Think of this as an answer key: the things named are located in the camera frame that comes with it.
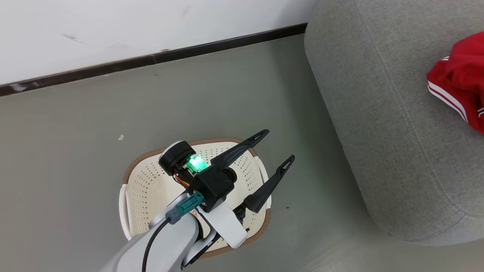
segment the gray fabric cushion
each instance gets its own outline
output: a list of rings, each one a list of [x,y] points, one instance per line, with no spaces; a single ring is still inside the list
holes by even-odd
[[[484,0],[322,0],[306,53],[375,222],[428,245],[484,237],[484,135],[427,90]]]

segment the white wall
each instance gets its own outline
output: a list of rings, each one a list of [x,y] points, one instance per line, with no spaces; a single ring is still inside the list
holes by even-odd
[[[304,23],[316,1],[4,1],[0,85]]]

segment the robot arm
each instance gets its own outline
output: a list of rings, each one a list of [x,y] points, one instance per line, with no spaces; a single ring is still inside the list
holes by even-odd
[[[294,162],[292,155],[241,205],[230,209],[224,201],[234,189],[237,175],[229,166],[268,133],[263,130],[216,156],[210,166],[185,141],[169,146],[160,155],[159,164],[186,191],[152,220],[148,232],[133,237],[101,272],[179,272],[220,237],[232,248],[242,245],[247,238],[242,227],[245,209],[258,213]],[[205,238],[189,213],[193,208],[210,227]]]

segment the white plastic basket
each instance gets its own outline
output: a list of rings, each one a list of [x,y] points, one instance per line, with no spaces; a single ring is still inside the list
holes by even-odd
[[[237,138],[224,137],[197,140],[189,144],[210,165],[210,159],[240,142],[241,140]],[[124,175],[119,210],[121,226],[128,240],[136,234],[148,231],[148,224],[152,218],[184,191],[183,187],[158,165],[159,156],[164,150],[165,148],[162,148],[140,156]],[[264,164],[254,150],[245,152],[230,167],[235,170],[237,181],[234,183],[234,190],[228,194],[226,203],[233,209],[239,206],[247,195],[266,182],[268,177]],[[248,229],[248,233],[247,240],[242,245],[257,240],[265,231],[271,215],[270,207],[269,197],[261,212],[246,211],[243,226]],[[210,231],[207,223],[195,210],[192,214],[200,221],[206,236]],[[219,239],[202,257],[229,250],[231,248],[227,243]]]

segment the orange wire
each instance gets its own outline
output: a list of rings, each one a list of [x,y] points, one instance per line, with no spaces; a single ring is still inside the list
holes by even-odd
[[[182,183],[183,185],[185,185],[186,187],[190,187],[190,185],[189,185],[188,183],[186,183],[186,182],[182,181],[182,179],[180,179],[180,178],[178,177],[178,174],[175,174],[175,178],[176,178],[176,179],[177,179],[177,180],[178,180],[180,183]]]

